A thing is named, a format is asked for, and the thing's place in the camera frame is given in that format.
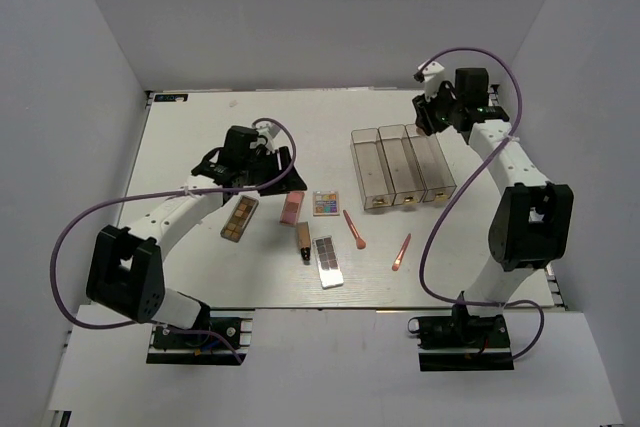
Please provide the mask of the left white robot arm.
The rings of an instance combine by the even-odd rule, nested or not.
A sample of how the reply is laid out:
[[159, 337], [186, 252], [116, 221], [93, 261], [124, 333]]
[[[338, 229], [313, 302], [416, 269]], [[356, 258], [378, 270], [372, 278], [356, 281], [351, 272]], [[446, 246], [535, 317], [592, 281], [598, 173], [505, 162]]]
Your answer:
[[230, 127], [223, 145], [202, 157], [179, 190], [161, 194], [155, 209], [129, 225], [104, 227], [91, 261], [89, 299], [132, 322], [175, 329], [188, 345], [205, 343], [211, 334], [210, 307], [166, 287], [163, 263], [183, 237], [234, 196], [305, 189], [294, 167], [295, 144], [274, 145], [285, 130], [269, 118]]

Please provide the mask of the orange makeup brush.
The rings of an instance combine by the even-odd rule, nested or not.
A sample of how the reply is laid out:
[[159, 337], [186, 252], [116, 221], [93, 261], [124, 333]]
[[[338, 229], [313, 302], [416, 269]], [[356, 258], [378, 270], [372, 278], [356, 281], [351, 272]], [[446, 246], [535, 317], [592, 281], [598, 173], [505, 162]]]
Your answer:
[[397, 272], [400, 269], [402, 261], [403, 261], [403, 258], [405, 256], [406, 251], [407, 251], [407, 249], [409, 247], [409, 244], [411, 242], [411, 238], [412, 238], [411, 234], [408, 234], [406, 236], [406, 238], [404, 239], [404, 241], [403, 241], [403, 243], [401, 245], [401, 248], [400, 248], [398, 254], [396, 255], [396, 258], [394, 259], [394, 262], [392, 264], [392, 270], [394, 272]]

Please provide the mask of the beige concealer tube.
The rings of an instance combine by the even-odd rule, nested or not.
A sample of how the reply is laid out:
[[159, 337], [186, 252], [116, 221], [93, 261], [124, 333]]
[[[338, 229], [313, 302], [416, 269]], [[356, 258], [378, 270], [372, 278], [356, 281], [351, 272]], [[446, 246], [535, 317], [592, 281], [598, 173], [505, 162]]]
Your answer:
[[301, 259], [305, 265], [310, 263], [311, 259], [311, 237], [309, 223], [298, 222], [296, 225], [297, 249]]

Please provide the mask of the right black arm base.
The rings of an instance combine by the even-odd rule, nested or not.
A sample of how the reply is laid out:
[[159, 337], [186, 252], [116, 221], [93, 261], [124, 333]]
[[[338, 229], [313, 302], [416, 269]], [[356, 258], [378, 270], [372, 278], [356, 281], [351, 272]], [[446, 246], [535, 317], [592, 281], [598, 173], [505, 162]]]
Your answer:
[[413, 317], [408, 334], [418, 340], [421, 372], [497, 372], [514, 369], [511, 342], [503, 316]]

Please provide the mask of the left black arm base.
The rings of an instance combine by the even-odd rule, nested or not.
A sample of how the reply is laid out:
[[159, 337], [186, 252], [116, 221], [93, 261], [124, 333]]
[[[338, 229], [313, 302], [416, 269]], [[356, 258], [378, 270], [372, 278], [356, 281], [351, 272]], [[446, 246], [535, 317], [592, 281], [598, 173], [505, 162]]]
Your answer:
[[254, 310], [214, 310], [201, 334], [155, 327], [147, 349], [151, 365], [240, 366], [252, 337]]

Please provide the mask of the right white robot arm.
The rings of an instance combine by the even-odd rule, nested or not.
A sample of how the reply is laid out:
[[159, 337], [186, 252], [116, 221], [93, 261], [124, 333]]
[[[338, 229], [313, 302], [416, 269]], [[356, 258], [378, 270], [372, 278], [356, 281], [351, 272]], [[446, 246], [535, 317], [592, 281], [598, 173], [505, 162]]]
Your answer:
[[529, 159], [515, 136], [515, 123], [490, 102], [484, 68], [459, 68], [447, 80], [431, 62], [418, 76], [424, 92], [413, 99], [416, 126], [427, 136], [453, 128], [478, 154], [500, 195], [490, 224], [490, 256], [457, 305], [466, 309], [451, 321], [453, 337], [472, 346], [488, 332], [485, 318], [502, 313], [520, 285], [566, 250], [574, 194], [555, 184]]

